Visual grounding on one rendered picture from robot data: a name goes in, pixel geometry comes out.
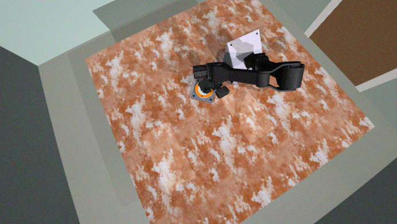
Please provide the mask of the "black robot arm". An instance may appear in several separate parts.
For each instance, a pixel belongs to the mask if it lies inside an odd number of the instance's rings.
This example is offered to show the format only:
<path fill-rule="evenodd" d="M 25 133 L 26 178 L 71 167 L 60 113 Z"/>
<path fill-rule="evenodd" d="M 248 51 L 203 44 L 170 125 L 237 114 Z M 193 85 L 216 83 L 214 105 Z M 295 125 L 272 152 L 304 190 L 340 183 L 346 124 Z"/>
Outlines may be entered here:
<path fill-rule="evenodd" d="M 251 53 L 245 57 L 246 69 L 232 68 L 226 62 L 194 65 L 194 79 L 205 78 L 198 83 L 203 93 L 208 94 L 214 88 L 214 83 L 225 81 L 254 84 L 257 87 L 271 87 L 276 91 L 295 91 L 301 87 L 305 65 L 300 61 L 278 62 L 269 61 L 266 53 Z M 252 68 L 252 70 L 249 70 Z M 270 85 L 270 76 L 276 78 L 277 85 Z"/>

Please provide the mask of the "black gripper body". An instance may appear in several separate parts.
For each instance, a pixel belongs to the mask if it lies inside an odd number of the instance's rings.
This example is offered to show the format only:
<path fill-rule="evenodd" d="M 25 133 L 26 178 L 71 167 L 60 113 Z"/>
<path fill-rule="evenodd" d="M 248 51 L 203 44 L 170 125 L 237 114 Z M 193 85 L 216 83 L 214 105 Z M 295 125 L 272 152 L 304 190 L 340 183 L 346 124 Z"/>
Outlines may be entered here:
<path fill-rule="evenodd" d="M 215 91 L 215 94 L 217 95 L 217 97 L 219 99 L 226 96 L 227 94 L 229 94 L 229 89 L 227 89 L 226 86 L 221 87 L 222 83 L 221 84 L 214 83 L 213 85 L 214 85 L 215 89 L 217 89 Z"/>

